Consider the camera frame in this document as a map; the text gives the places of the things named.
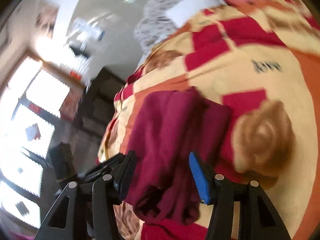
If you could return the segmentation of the floral grey quilt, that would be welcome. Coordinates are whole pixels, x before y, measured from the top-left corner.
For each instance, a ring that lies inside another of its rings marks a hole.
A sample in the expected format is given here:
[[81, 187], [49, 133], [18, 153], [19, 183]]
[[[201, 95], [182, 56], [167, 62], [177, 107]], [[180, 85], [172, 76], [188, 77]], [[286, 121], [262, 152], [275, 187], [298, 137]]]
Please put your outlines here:
[[141, 66], [150, 55], [151, 49], [173, 34], [177, 27], [167, 18], [165, 12], [182, 0], [148, 0], [143, 9], [143, 18], [133, 32], [135, 41], [139, 43], [143, 56]]

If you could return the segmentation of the white wall poster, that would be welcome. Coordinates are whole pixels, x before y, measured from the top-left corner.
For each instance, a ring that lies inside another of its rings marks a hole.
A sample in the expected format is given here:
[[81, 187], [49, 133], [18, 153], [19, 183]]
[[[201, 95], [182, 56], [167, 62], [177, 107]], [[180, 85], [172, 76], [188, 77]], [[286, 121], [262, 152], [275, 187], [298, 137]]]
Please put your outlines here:
[[82, 35], [85, 39], [91, 38], [93, 41], [101, 41], [105, 31], [98, 25], [98, 22], [91, 19], [86, 21], [83, 18], [76, 18], [73, 22], [70, 36]]

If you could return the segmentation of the maroon red garment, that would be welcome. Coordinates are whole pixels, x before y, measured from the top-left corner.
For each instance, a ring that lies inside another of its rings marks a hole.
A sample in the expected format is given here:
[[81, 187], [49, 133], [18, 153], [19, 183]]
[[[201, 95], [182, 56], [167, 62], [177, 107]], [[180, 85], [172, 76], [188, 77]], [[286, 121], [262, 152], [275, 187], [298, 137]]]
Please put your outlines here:
[[126, 201], [136, 216], [157, 223], [188, 225], [199, 217], [200, 197], [189, 167], [196, 152], [213, 165], [232, 111], [203, 98], [194, 88], [157, 91], [143, 101], [127, 148], [136, 169]]

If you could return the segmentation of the dark wooden cabinet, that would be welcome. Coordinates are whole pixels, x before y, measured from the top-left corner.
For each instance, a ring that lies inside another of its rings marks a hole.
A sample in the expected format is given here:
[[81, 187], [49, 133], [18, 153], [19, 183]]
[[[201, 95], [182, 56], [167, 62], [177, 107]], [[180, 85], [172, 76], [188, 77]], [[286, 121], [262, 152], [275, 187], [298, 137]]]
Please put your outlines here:
[[106, 67], [102, 68], [84, 90], [72, 121], [73, 127], [101, 139], [115, 113], [114, 97], [124, 85], [122, 79]]

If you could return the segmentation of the window with red decorations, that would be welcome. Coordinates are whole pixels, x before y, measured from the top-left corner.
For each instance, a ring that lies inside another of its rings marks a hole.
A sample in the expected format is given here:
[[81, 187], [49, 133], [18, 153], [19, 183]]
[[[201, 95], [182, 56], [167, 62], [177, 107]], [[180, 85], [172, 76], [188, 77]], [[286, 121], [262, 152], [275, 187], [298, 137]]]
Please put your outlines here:
[[1, 87], [1, 211], [38, 229], [48, 151], [70, 129], [81, 87], [30, 52]]

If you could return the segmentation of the white pillow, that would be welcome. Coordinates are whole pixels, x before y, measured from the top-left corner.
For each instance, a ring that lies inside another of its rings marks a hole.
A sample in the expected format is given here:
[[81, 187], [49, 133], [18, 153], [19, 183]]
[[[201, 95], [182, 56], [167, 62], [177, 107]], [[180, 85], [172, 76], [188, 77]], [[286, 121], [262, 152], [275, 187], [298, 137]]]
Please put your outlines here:
[[220, 5], [226, 5], [225, 0], [181, 0], [168, 9], [165, 15], [176, 27], [180, 28], [199, 11]]

